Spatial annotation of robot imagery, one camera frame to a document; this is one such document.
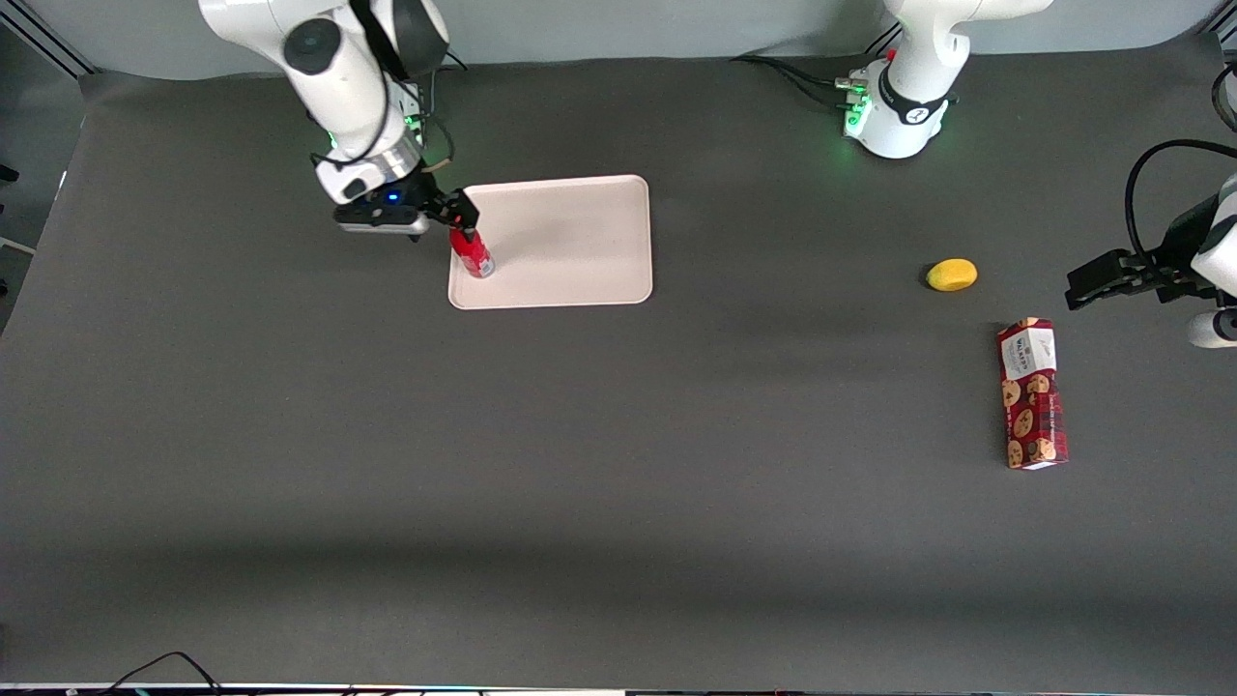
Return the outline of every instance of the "gray wall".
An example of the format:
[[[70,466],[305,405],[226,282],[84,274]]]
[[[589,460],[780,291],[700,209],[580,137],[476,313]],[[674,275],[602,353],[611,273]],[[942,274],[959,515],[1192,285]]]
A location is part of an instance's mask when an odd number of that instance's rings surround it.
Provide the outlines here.
[[[268,70],[216,38],[197,0],[27,0],[96,66],[193,79]],[[978,52],[1095,51],[1159,43],[1217,0],[1056,0],[1047,11],[967,30]],[[477,63],[632,56],[862,51],[887,26],[878,0],[439,0],[461,57]]]

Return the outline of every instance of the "lemon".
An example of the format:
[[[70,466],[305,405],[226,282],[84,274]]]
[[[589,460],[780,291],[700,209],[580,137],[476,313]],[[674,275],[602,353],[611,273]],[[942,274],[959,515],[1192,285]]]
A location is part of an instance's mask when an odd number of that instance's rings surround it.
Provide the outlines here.
[[[945,258],[928,271],[928,284],[941,292],[955,292],[975,284],[978,277],[978,268],[966,258]]]

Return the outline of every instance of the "dark gray table surface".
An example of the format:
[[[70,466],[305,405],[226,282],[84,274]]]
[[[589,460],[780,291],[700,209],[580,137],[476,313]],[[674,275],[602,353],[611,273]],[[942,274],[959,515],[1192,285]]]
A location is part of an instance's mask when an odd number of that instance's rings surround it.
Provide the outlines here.
[[[1237,355],[1202,303],[1061,297],[1139,152],[1232,140],[1218,68],[976,57],[905,162],[752,66],[447,73],[444,183],[652,192],[646,303],[499,312],[448,303],[443,234],[333,226],[286,82],[92,78],[0,337],[0,676],[1232,694]],[[1148,236],[1232,168],[1164,155]],[[948,256],[978,284],[923,288]],[[993,341],[1028,314],[1074,456],[1037,473]]]

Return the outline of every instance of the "cardboard box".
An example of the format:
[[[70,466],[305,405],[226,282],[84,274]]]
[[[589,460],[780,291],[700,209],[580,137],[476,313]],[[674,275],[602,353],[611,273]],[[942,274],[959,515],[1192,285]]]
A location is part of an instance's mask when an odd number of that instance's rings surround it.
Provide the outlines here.
[[[1053,321],[1022,319],[997,334],[997,344],[1009,469],[1034,471],[1069,462]]]

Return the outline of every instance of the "black cable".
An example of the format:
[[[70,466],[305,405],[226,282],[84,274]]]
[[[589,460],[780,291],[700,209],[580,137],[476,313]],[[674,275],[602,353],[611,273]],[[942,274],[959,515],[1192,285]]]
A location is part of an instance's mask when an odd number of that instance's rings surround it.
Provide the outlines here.
[[[778,58],[772,58],[769,56],[757,56],[755,53],[743,53],[742,56],[735,56],[734,58],[731,58],[731,61],[740,62],[740,63],[757,63],[757,64],[762,64],[762,66],[768,66],[768,67],[771,67],[771,68],[773,68],[776,70],[779,70],[779,72],[783,72],[783,70],[788,72],[788,73],[793,74],[794,77],[797,77],[797,78],[799,78],[799,79],[802,79],[804,82],[809,82],[811,84],[819,84],[820,87],[833,87],[834,85],[834,80],[831,80],[831,79],[826,79],[826,78],[823,78],[823,77],[816,77],[816,75],[814,75],[814,74],[811,74],[811,73],[809,73],[807,70],[803,70],[800,68],[797,68],[797,67],[792,66],[790,63],[787,63],[785,61],[781,61]]]
[[[902,26],[902,22],[897,22],[897,21],[893,22],[893,26],[891,26],[889,28],[887,28],[883,32],[881,32],[881,36],[877,36],[876,38],[872,40],[871,43],[867,45],[867,48],[863,49],[863,53],[871,53],[872,48],[876,48],[877,43],[884,41],[884,37],[888,36],[891,31],[893,31],[893,30],[896,30],[896,28],[898,28],[901,26]]]
[[[1223,103],[1220,99],[1225,79],[1233,73],[1235,67],[1237,66],[1225,66],[1225,69],[1220,70],[1220,74],[1216,75],[1216,80],[1211,83],[1211,108],[1216,110],[1216,115],[1220,116],[1220,120],[1225,121],[1228,130],[1237,132],[1237,116],[1235,116],[1232,106],[1228,105],[1228,99],[1225,99]]]
[[[1134,247],[1134,253],[1138,256],[1138,260],[1142,261],[1142,263],[1150,271],[1152,276],[1165,287],[1173,284],[1173,282],[1164,274],[1163,271],[1160,271],[1159,265],[1152,262],[1150,255],[1145,248],[1143,248],[1143,241],[1138,236],[1138,225],[1134,224],[1134,187],[1138,183],[1138,174],[1143,171],[1143,167],[1147,166],[1147,162],[1154,157],[1157,152],[1163,152],[1164,150],[1169,150],[1171,147],[1206,150],[1209,152],[1225,155],[1237,159],[1237,147],[1228,147],[1227,145],[1220,145],[1218,142],[1207,142],[1206,140],[1166,140],[1143,152],[1143,155],[1138,157],[1138,161],[1134,162],[1133,168],[1129,169],[1129,178],[1126,179],[1126,231],[1129,232],[1129,244]]]
[[[752,63],[752,64],[758,64],[758,66],[768,66],[768,67],[773,68],[777,72],[777,74],[782,75],[787,82],[789,82],[792,85],[794,85],[794,88],[798,89],[800,93],[803,93],[803,95],[807,96],[808,99],[811,99],[813,101],[815,101],[816,104],[820,104],[821,106],[829,106],[830,109],[837,105],[837,101],[830,101],[828,99],[821,98],[819,94],[811,91],[808,88],[809,87],[808,84],[804,84],[803,82],[799,82],[799,79],[797,79],[795,75],[799,74],[799,73],[802,73],[802,74],[808,74],[808,73],[803,73],[803,70],[799,70],[798,68],[794,68],[794,66],[787,66],[782,61],[764,59],[763,56],[748,56],[748,54],[737,56],[735,58],[731,58],[731,61],[732,62],[740,62],[740,63]],[[811,84],[815,84],[815,85],[819,85],[819,87],[823,87],[824,84],[829,84],[830,87],[833,85],[831,82],[825,83],[820,78],[815,78],[815,77],[813,77],[810,74],[808,77],[810,77],[814,80],[818,80],[818,82],[814,82]]]
[[[450,48],[447,49],[447,56],[450,59],[455,61],[455,63],[458,63],[459,67],[464,68],[465,72],[468,70],[468,66],[464,64],[464,61],[460,61],[460,57],[453,53]]]
[[[204,670],[202,668],[202,665],[199,665],[197,661],[194,661],[193,658],[186,655],[181,650],[172,650],[171,653],[165,653],[165,654],[160,655],[158,658],[155,658],[153,660],[146,663],[145,665],[142,665],[142,666],[140,666],[140,668],[137,668],[135,670],[129,671],[127,674],[125,674],[125,676],[118,679],[111,686],[104,689],[103,694],[111,694],[118,687],[120,687],[121,684],[124,684],[124,682],[129,681],[130,679],[132,679],[134,675],[136,675],[137,673],[140,673],[142,670],[146,670],[146,669],[150,669],[150,668],[152,668],[152,666],[162,663],[163,660],[166,660],[168,658],[181,658],[186,663],[189,663],[189,666],[192,666],[194,670],[197,670],[197,673],[199,675],[202,675],[202,679],[207,682],[207,685],[210,686],[210,691],[214,692],[215,696],[220,696],[220,694],[223,692],[223,686],[218,681],[215,681],[215,677],[210,676],[210,674],[207,670]]]
[[[881,53],[884,53],[899,36],[902,36],[901,25],[898,26],[898,31],[893,32],[893,36],[891,36],[880,48],[876,49],[876,54],[880,56]]]
[[[452,137],[452,131],[447,130],[447,125],[443,124],[443,120],[438,116],[427,117],[426,120],[434,124],[434,127],[437,127],[443,134],[443,138],[447,140],[447,156],[423,169],[426,173],[430,173],[455,161],[455,138]]]

